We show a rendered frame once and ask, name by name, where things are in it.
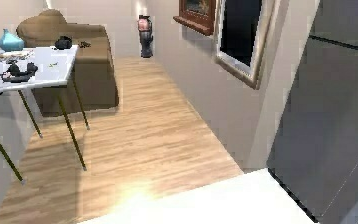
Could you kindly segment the grey fridge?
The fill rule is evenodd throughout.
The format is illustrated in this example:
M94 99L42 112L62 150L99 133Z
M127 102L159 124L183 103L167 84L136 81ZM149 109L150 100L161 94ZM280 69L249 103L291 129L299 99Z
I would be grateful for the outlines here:
M267 167L319 224L358 202L358 0L320 0Z

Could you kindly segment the light blue vase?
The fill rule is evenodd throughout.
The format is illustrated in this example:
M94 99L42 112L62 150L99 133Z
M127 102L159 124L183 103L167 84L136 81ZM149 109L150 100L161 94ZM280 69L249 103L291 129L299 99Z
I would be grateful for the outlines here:
M4 29L3 35L0 38L0 48L5 52L21 51L24 48L24 41L10 33L7 29Z

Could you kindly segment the dark floor statue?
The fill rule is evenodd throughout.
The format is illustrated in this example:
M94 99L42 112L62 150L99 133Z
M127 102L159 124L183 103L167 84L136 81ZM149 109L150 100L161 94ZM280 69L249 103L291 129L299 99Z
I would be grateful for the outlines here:
M150 58L153 56L151 43L153 41L152 22L148 15L140 15L137 21L139 39L141 44L141 57Z

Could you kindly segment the white framed window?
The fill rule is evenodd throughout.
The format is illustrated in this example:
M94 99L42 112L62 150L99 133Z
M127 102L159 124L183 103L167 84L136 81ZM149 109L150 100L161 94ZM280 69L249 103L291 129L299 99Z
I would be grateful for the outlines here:
M252 89L260 69L276 0L220 0L215 20L215 62Z

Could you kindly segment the brown sofa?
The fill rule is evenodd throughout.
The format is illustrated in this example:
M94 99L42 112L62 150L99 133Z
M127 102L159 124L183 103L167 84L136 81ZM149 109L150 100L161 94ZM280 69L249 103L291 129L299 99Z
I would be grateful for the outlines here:
M83 109L108 109L119 104L110 41L103 26L69 23L60 11L50 9L22 21L16 32L27 48L52 46L61 36L71 38L78 47L82 41L90 43L90 47L79 47L71 73ZM81 112L72 78L65 88L32 91L44 117L55 117L60 113L56 94L62 97L68 113Z

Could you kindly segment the white table with brass legs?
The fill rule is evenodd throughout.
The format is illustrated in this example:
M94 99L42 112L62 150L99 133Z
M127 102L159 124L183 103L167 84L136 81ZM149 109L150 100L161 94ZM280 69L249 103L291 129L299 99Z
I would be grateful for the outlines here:
M65 88L67 86L68 81L70 78L72 78L71 73L74 70L74 64L75 64L75 58L78 51L78 45L72 45L70 49L67 50L53 50L53 46L50 47L38 47L38 48L32 48L32 51L34 54L30 57L28 57L25 62L32 61L35 63L35 65L39 65L40 71L38 73L35 73L34 78L29 78L28 82L25 82L24 84L15 84L10 83L9 84L3 84L3 81L0 81L0 95L2 95L4 92L9 91L22 91L26 89L34 89L34 88ZM5 68L3 65L0 65L0 72L3 72L3 68ZM86 129L90 130L87 117L85 114L85 111L83 109L80 94L79 91L76 88L76 82L75 78L72 78L74 89L77 95L77 99L80 105L81 112L83 114L84 122L86 125ZM71 139L74 143L76 153L79 157L81 166L84 171L87 171L82 152L79 148L78 142L76 140L74 131L72 129L72 126L70 124L70 120L67 116L67 112L65 110L65 106L62 100L62 97L60 94L56 94L56 97L58 99L58 104L61 109L61 112L64 116L67 128L69 130ZM0 152L5 158L8 165L11 167L12 171L15 173L15 176L20 181L22 185L26 183L26 181L21 176L19 170L16 168L14 163L12 162L11 158L7 154L6 150L3 148L1 142L0 142Z

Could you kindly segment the black sculpture on tray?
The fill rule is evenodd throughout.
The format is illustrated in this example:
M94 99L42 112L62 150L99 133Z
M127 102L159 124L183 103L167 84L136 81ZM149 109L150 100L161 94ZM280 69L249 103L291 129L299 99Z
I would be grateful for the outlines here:
M0 75L0 77L3 82L10 82L10 83L28 82L29 79L35 75L37 70L38 67L34 63L28 63L26 71L21 71L18 65L11 64L9 68Z

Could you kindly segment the black round object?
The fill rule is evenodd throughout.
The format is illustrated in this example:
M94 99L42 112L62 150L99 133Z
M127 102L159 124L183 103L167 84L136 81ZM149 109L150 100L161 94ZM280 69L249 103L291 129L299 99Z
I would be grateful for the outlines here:
M70 49L72 47L72 39L67 36L61 36L55 42L55 48L58 50Z

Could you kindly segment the brown framed picture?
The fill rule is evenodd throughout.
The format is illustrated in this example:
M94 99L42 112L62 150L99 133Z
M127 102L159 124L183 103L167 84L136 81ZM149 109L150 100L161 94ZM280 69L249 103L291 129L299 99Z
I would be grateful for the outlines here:
M175 22L205 36L214 33L216 0L179 0Z

